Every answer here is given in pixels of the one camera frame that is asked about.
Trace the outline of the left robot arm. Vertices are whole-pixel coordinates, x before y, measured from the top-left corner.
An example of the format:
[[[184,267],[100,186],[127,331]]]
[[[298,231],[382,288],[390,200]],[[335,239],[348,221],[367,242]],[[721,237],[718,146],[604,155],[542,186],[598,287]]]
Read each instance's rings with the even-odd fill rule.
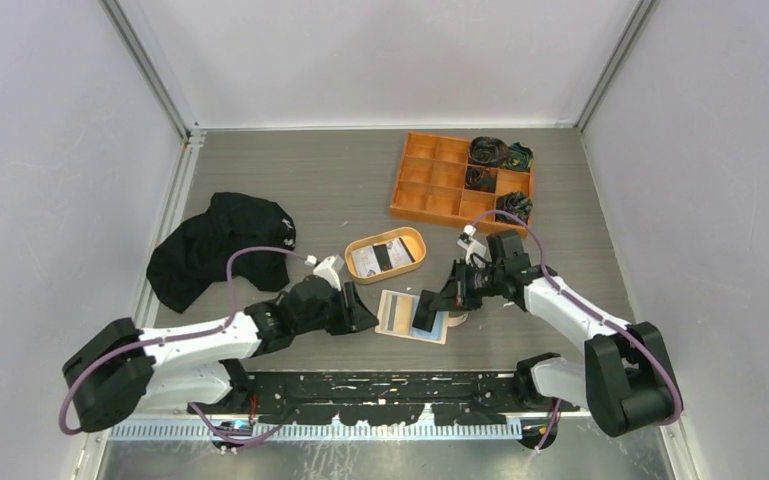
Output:
[[[134,413],[190,404],[237,413],[252,397],[242,360],[286,349],[309,332],[341,336],[377,324],[354,283],[335,288],[315,275],[230,318],[166,329],[116,319],[64,363],[59,426],[68,435],[93,433]]]

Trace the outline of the yellow oval tray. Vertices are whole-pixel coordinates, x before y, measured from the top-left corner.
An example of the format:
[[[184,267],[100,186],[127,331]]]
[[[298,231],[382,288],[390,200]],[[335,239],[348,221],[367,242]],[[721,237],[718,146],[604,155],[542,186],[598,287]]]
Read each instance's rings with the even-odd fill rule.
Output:
[[[393,269],[389,262],[386,244],[388,241],[397,237],[402,237],[404,239],[405,243],[415,258],[415,262],[407,266]],[[360,278],[357,275],[355,266],[353,264],[351,251],[366,245],[374,246],[375,253],[380,264],[381,273],[368,278]],[[369,285],[418,269],[425,261],[426,254],[427,247],[424,238],[419,233],[419,231],[412,227],[399,227],[350,243],[345,249],[344,257],[347,263],[349,275],[357,283],[362,285]]]

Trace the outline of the silver credit card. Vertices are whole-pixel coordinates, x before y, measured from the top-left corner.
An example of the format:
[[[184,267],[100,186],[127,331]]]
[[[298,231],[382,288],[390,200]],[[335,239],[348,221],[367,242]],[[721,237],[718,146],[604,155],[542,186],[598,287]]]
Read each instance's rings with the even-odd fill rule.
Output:
[[[368,278],[381,273],[373,245],[366,245],[351,251],[351,257],[357,275],[360,278]]]

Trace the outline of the beige leather card holder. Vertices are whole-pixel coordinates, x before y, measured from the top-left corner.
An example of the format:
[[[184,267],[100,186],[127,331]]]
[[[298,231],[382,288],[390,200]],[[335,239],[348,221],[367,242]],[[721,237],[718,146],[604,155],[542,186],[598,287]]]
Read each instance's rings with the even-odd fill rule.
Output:
[[[443,345],[447,341],[448,329],[461,325],[468,318],[467,313],[438,312],[431,330],[425,331],[413,327],[413,319],[419,304],[419,295],[383,290],[377,311],[378,326],[375,328],[375,332]]]

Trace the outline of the orange credit card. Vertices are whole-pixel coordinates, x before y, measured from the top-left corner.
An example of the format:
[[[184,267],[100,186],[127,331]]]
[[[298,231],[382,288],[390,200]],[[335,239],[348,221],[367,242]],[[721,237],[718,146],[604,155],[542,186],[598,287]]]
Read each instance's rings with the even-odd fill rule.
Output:
[[[380,329],[383,333],[408,335],[418,297],[399,292],[388,292],[380,312]]]

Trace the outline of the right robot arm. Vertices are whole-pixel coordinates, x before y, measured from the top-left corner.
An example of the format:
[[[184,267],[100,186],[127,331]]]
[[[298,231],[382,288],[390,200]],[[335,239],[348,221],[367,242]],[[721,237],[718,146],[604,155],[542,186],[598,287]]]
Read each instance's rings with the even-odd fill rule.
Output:
[[[465,255],[430,295],[432,313],[468,313],[487,298],[502,297],[545,321],[583,355],[580,364],[548,352],[518,362],[512,380],[516,401],[537,411],[552,404],[584,408],[610,437],[675,422],[683,410],[669,354],[660,331],[607,313],[575,292],[545,263],[534,263],[513,229],[475,239],[472,225],[457,243]]]

